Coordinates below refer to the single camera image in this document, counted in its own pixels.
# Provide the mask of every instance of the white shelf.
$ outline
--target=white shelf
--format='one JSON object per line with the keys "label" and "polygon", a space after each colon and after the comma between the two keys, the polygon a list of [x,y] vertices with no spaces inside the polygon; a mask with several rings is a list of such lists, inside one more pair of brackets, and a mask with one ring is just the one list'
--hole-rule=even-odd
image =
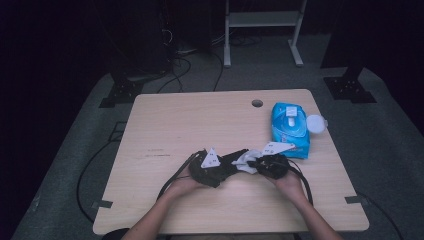
{"label": "white shelf", "polygon": [[296,26],[299,11],[285,12],[232,12],[229,27]]}

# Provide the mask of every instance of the blue plastic bag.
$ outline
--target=blue plastic bag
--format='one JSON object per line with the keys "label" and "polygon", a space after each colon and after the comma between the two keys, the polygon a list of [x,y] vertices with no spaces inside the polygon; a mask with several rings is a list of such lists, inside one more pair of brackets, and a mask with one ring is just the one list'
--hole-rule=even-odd
{"label": "blue plastic bag", "polygon": [[287,157],[307,159],[309,155],[309,131],[302,107],[290,103],[276,103],[272,109],[272,137],[275,142],[293,143],[295,148],[281,154]]}

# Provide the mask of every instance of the white lid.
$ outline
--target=white lid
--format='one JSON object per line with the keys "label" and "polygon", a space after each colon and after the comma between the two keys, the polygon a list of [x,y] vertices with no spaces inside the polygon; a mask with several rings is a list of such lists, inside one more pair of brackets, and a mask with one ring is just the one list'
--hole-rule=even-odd
{"label": "white lid", "polygon": [[320,134],[327,128],[327,121],[321,115],[310,115],[306,118],[306,126],[311,133]]}

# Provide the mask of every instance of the white cloth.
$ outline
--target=white cloth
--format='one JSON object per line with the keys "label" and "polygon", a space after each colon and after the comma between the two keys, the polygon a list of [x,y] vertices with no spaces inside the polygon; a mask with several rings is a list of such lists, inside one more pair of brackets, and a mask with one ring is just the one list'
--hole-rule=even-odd
{"label": "white cloth", "polygon": [[241,155],[237,161],[233,161],[231,164],[236,165],[237,169],[240,171],[245,171],[248,172],[250,174],[255,174],[258,171],[256,170],[256,168],[252,168],[249,167],[249,165],[247,164],[248,161],[256,161],[256,158],[260,158],[262,157],[262,152],[259,150],[249,150],[247,152],[245,152],[243,155]]}

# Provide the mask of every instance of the gray carpet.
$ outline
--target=gray carpet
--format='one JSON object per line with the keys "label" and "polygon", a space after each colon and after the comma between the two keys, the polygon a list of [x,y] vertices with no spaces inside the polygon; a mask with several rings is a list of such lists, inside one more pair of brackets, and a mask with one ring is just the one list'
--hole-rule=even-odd
{"label": "gray carpet", "polygon": [[[341,76],[340,69],[320,69],[328,35],[300,36],[299,51],[305,62],[297,68],[287,46],[288,37],[264,37],[259,44],[233,47],[232,67],[224,69],[216,91],[260,89],[309,89],[322,115],[356,190],[366,194],[396,223],[404,239],[422,239],[424,229],[424,139],[390,96],[384,82],[364,70],[360,82],[377,103],[352,104],[333,100],[323,77]],[[222,47],[214,51],[223,55]],[[190,71],[180,78],[184,92],[212,91],[220,73],[214,55],[185,57]],[[175,61],[175,73],[187,63]],[[143,93],[155,93],[168,76],[149,82]],[[101,78],[75,119],[62,147],[13,239],[101,239],[92,223],[80,212],[76,201],[79,176],[92,156],[108,144],[117,121],[127,121],[131,104],[99,108],[113,81]],[[161,92],[179,92],[174,81]],[[119,147],[109,143],[91,162],[81,179],[82,206],[91,218]],[[364,232],[342,233],[346,239],[399,239],[387,217],[370,201],[363,202],[370,221]],[[308,233],[302,239],[310,239]]]}

